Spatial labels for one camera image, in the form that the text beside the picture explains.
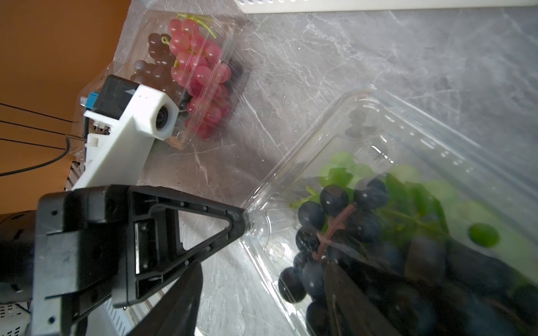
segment grape bunch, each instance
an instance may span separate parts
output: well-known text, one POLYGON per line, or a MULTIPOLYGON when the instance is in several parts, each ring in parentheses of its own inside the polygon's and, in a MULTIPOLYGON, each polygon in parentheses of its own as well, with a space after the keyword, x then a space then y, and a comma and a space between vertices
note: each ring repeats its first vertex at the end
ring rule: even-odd
MULTIPOLYGON (((193 125, 193 128, 197 127, 198 137, 208 139, 231 110, 227 82, 232 77, 232 70, 221 61, 221 48, 217 43, 200 34, 196 21, 172 19, 168 30, 171 35, 168 48, 175 58, 170 75, 187 89, 180 109, 184 107, 191 116, 204 115, 202 123, 193 125), (209 85, 216 87, 215 93, 212 97, 202 98, 204 89, 209 85)), ((187 118, 185 127, 189 128, 192 121, 192 118, 187 118)))
POLYGON ((174 65, 175 56, 169 51, 168 46, 163 43, 170 39, 168 34, 151 33, 148 38, 148 53, 155 63, 148 63, 138 60, 134 63, 134 74, 131 80, 158 89, 174 99, 178 84, 172 79, 170 74, 174 65))
MULTIPOLYGON (((319 194, 309 188, 310 196, 291 204, 301 224, 295 235, 299 252, 278 279, 285 301, 312 298, 306 311, 311 335, 331 335, 328 262, 338 264, 405 336, 516 336, 535 330, 535 285, 449 234, 444 208, 458 204, 458 195, 448 183, 421 182, 418 171, 405 165, 374 175, 349 153, 336 153, 318 180, 319 194)), ((460 220, 464 217, 479 218, 462 212, 460 220)), ((502 239, 487 223, 472 223, 467 233, 478 249, 502 239)), ((351 335, 349 322, 342 325, 351 335)))

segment marble countertop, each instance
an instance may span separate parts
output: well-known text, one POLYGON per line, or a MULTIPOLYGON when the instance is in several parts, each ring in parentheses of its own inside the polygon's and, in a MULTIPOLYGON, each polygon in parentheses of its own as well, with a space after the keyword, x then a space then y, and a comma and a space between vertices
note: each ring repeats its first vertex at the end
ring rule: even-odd
MULTIPOLYGON (((234 17, 252 73, 221 139, 156 142, 140 184, 241 205, 322 111, 369 83, 538 181, 538 7, 247 16, 232 0, 133 0, 116 61, 148 8, 234 17)), ((239 242, 202 265, 205 335, 292 334, 239 242)))

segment black cable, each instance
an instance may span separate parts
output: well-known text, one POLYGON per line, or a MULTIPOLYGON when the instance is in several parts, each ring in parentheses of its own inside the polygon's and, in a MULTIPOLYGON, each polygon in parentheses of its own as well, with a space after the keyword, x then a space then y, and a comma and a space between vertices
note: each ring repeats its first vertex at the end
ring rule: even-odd
POLYGON ((32 314, 28 309, 24 308, 23 306, 21 306, 20 304, 16 303, 15 306, 19 307, 20 310, 28 313, 28 314, 32 314))
POLYGON ((52 159, 51 161, 47 161, 47 162, 44 162, 44 163, 41 163, 40 165, 37 165, 37 166, 32 166, 32 167, 27 167, 27 168, 23 168, 23 169, 17 169, 17 170, 12 170, 12 171, 8 171, 7 173, 0 173, 0 177, 2 176, 8 176, 8 175, 13 175, 13 174, 18 174, 18 173, 23 173, 25 171, 29 171, 29 170, 34 170, 34 169, 37 169, 37 168, 41 168, 41 167, 44 167, 44 166, 47 166, 47 165, 50 165, 51 163, 55 163, 56 161, 60 160, 62 157, 66 156, 67 153, 69 153, 69 149, 70 149, 70 144, 69 144, 69 139, 66 138, 66 149, 65 151, 60 154, 59 156, 55 157, 54 159, 52 159))

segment clear plastic container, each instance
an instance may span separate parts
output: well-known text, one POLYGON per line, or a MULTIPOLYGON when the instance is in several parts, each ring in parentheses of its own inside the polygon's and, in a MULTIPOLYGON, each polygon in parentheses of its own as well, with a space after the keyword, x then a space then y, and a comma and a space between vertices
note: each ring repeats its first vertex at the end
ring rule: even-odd
POLYGON ((120 76, 166 92, 180 107, 168 143, 218 136, 249 71, 236 48, 232 19, 150 10, 120 76))
POLYGON ((390 93, 353 91, 251 195, 243 244, 300 335, 532 334, 538 195, 507 171, 390 93))

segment orange wall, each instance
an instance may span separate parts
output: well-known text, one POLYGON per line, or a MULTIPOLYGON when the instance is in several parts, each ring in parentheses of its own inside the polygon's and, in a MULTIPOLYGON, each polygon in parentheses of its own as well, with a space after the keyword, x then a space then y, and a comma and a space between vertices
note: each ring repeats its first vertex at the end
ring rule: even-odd
MULTIPOLYGON (((114 57, 130 0, 3 0, 0 2, 0 120, 69 133, 80 90, 114 57)), ((0 138, 65 147, 61 134, 0 123, 0 138)), ((46 162, 62 153, 0 140, 0 172, 46 162)), ((73 157, 0 177, 0 214, 35 209, 39 197, 63 191, 73 157)))

